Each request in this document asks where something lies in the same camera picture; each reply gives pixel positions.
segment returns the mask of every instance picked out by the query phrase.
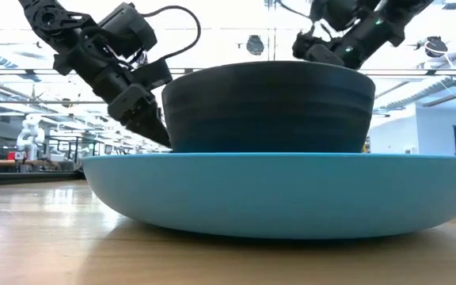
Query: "ceiling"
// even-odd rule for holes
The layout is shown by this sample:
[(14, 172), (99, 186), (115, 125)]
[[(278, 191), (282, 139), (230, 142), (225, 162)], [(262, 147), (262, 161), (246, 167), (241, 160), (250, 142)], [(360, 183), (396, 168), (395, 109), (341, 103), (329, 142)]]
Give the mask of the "ceiling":
[[(307, 13), (310, 7), (307, 0), (283, 1), (303, 13)], [(408, 25), (406, 41), (400, 47), (392, 47), (389, 44), (382, 47), (367, 60), (363, 69), (377, 69), (370, 71), (371, 74), (390, 74), (392, 71), (384, 70), (414, 70), (424, 62), (429, 62), (432, 67), (444, 65), (443, 68), (449, 68), (444, 57), (431, 60), (425, 55), (423, 49), (415, 51), (413, 47), (427, 36), (441, 36), (443, 41), (448, 44), (449, 55), (452, 58), (456, 55), (456, 10), (444, 10), (444, 2), (437, 1), (438, 4), (427, 8)], [(96, 21), (99, 21), (118, 6), (120, 1), (60, 0), (60, 3), (68, 10), (89, 13)], [(177, 1), (134, 0), (133, 3), (139, 12), (148, 13), (163, 6), (177, 4)], [(289, 13), (280, 7), (268, 8), (265, 6), (264, 0), (232, 0), (229, 2), (182, 0), (180, 4), (196, 14), (200, 19), (203, 31), (201, 41), (192, 50), (168, 61), (172, 68), (206, 68), (227, 63), (259, 60), (295, 60), (291, 55), (291, 45), (299, 31), (307, 30), (310, 27), (307, 19)], [(148, 21), (158, 36), (158, 45), (149, 53), (150, 61), (186, 46), (196, 34), (193, 20), (182, 12), (164, 12), (149, 18)], [(258, 35), (265, 43), (265, 51), (262, 55), (250, 55), (245, 50), (244, 44), (249, 35)], [(0, 56), (17, 68), (51, 69), (53, 54), (53, 50), (41, 43), (30, 31), (29, 23), (24, 18), (18, 0), (0, 0)], [(415, 78), (402, 77), (399, 77), (398, 80), (374, 77), (377, 94), (384, 93), (396, 85), (415, 80)], [(41, 75), (34, 79), (23, 79), (16, 75), (0, 75), (0, 83), (21, 93), (41, 95), (42, 100), (63, 98), (81, 101), (100, 100), (92, 94), (84, 82), (74, 75), (66, 77), (56, 74)], [(409, 83), (406, 90), (411, 89), (412, 87), (409, 86), (413, 85), (417, 85), (417, 83)], [(402, 93), (402, 90), (396, 89), (391, 93)], [(449, 92), (455, 93), (456, 86), (451, 87)], [(156, 90), (155, 93), (158, 97), (161, 96), (160, 90)], [(57, 109), (57, 112), (64, 111), (61, 110), (60, 105), (52, 108)], [(76, 112), (106, 113), (106, 106), (102, 104), (79, 105), (77, 108)]]

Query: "dark blue bowl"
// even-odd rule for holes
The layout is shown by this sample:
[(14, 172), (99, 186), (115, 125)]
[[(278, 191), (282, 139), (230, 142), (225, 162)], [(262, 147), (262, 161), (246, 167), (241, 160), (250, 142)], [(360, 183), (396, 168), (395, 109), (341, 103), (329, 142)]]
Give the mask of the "dark blue bowl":
[(360, 152), (374, 83), (347, 68), (295, 61), (196, 71), (162, 92), (175, 152)]

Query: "light blue plate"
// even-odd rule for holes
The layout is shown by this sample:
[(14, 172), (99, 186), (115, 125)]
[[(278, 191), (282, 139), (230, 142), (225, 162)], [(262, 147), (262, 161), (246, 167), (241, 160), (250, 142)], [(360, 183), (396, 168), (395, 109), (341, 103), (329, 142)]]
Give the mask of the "light blue plate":
[(86, 158), (98, 197), (157, 226), (249, 238), (368, 238), (456, 216), (456, 157), (144, 154)]

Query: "wooden tabletop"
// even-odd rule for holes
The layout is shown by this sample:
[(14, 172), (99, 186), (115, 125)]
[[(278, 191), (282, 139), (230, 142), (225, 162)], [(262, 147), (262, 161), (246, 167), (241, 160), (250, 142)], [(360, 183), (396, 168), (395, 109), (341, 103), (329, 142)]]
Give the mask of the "wooden tabletop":
[(456, 285), (456, 220), (363, 241), (254, 241), (133, 222), (85, 182), (0, 186), (0, 284)]

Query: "wooden table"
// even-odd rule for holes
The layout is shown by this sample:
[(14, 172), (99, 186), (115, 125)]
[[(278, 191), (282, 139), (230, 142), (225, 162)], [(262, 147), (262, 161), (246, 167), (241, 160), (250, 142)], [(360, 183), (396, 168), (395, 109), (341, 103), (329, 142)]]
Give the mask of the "wooden table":
[(456, 285), (456, 220), (364, 241), (252, 241), (133, 222), (84, 182), (4, 186), (0, 284)]

